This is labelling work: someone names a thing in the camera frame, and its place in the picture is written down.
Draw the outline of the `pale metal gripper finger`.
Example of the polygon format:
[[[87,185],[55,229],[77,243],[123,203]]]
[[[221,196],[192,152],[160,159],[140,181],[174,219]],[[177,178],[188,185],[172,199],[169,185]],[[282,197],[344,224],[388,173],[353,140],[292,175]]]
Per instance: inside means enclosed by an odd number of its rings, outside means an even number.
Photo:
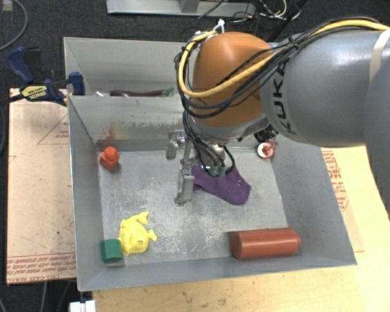
[[[192,199],[195,177],[193,175],[184,175],[181,189],[181,200],[189,202]]]
[[[181,206],[185,202],[183,201],[183,192],[185,188],[185,178],[183,176],[179,176],[177,183],[177,194],[174,199],[176,205]]]

